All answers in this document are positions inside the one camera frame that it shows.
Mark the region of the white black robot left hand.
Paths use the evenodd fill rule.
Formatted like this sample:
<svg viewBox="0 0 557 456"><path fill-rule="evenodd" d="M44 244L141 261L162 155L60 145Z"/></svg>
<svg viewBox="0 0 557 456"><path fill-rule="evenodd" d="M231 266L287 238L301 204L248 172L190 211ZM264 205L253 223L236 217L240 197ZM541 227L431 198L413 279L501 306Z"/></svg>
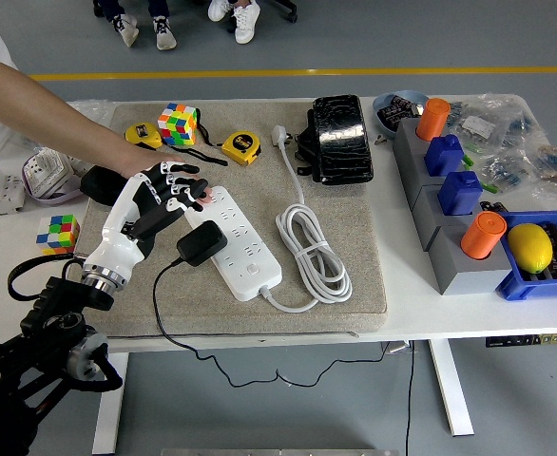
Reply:
<svg viewBox="0 0 557 456"><path fill-rule="evenodd" d="M82 282L121 290L158 233L187 209L202 210L208 182L199 172L192 164L162 161L131 177L106 218L100 244L84 262Z"/></svg>

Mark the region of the person's hand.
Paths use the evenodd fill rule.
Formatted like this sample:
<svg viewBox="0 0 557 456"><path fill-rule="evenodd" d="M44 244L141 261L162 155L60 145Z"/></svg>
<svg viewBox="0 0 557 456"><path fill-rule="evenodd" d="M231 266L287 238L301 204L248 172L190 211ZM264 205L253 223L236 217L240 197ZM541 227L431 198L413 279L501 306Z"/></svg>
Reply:
<svg viewBox="0 0 557 456"><path fill-rule="evenodd" d="M160 203L176 197L200 179L200 168L180 155L133 146L122 151L115 170L124 178L145 176L144 189Z"/></svg>

